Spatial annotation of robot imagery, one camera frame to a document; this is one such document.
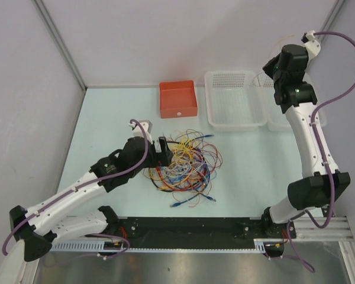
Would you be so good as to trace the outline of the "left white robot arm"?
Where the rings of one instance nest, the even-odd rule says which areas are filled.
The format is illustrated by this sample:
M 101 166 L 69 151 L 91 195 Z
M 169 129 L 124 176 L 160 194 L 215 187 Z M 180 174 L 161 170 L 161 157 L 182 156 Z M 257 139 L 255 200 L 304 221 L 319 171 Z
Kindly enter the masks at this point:
M 99 159 L 88 172 L 67 189 L 29 208 L 20 205 L 9 212 L 16 241 L 24 242 L 24 260 L 43 257 L 57 243 L 76 237 L 118 232 L 119 219 L 114 210 L 100 206 L 94 212 L 71 217 L 74 209 L 125 185 L 146 168 L 169 166 L 173 153 L 165 137 L 159 137 L 160 150 L 142 137 L 129 138 L 123 149 Z

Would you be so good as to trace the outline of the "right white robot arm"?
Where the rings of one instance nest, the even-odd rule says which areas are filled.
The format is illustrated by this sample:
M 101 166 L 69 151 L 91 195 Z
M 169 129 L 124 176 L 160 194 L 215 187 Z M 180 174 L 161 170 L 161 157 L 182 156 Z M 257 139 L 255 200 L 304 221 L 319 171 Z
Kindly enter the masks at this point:
M 277 236 L 282 224 L 309 214 L 313 208 L 328 206 L 332 217 L 335 201 L 351 181 L 332 158 L 317 115 L 317 96 L 313 86 L 304 81 L 311 58 L 306 47 L 288 44 L 263 67 L 273 80 L 275 102 L 292 128 L 302 165 L 302 179 L 288 185 L 286 198 L 264 210 L 261 230 L 267 237 Z

